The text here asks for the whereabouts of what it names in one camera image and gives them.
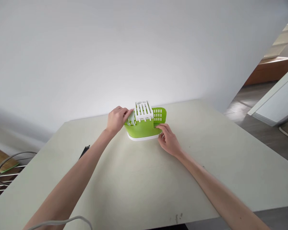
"wire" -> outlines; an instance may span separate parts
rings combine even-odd
[[[42,223],[40,223],[40,224],[37,224],[37,225],[29,228],[28,230],[34,230],[34,229],[37,229],[37,228],[39,228],[39,227],[41,227],[41,226],[45,226],[45,225],[62,225],[62,224],[67,224],[68,222],[71,222],[71,221],[76,220],[76,219],[81,219],[81,220],[83,220],[84,222],[86,222],[86,223],[90,226],[91,230],[93,230],[92,224],[91,224],[87,219],[85,219],[83,216],[75,216],[75,217],[70,218],[70,219],[67,219],[67,220],[49,220],[49,221],[45,221],[45,222],[42,222]]]

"hand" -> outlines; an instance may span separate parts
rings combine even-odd
[[[114,136],[121,130],[124,123],[132,113],[133,109],[128,110],[117,106],[108,115],[108,124],[106,130],[108,130]]]
[[[183,150],[176,138],[176,135],[172,132],[168,124],[159,124],[156,126],[162,130],[158,137],[158,142],[161,147],[174,157],[178,157],[183,154]]]

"white base tray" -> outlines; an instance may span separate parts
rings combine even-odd
[[[146,141],[146,140],[151,140],[151,139],[155,139],[155,138],[158,138],[159,134],[157,135],[153,135],[153,136],[149,136],[149,137],[139,137],[139,138],[134,138],[134,137],[131,137],[128,133],[127,133],[128,137],[130,140],[133,140],[133,141]]]

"forearm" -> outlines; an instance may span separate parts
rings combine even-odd
[[[269,229],[228,188],[207,172],[191,156],[183,153],[179,154],[177,158],[189,170],[231,229]]]
[[[68,219],[89,182],[99,158],[114,135],[104,130],[89,150],[76,162],[55,186],[41,207],[32,216],[24,229],[47,220]],[[60,226],[45,226],[40,229],[63,229]]]

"white table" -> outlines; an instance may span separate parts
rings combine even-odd
[[[288,206],[288,161],[200,100],[169,104],[182,147],[252,211]],[[0,196],[0,230],[21,229],[105,128],[107,116],[66,122]],[[94,229],[149,229],[218,217],[191,174],[157,140],[123,128],[104,151],[71,216]],[[76,220],[65,229],[88,229]]]

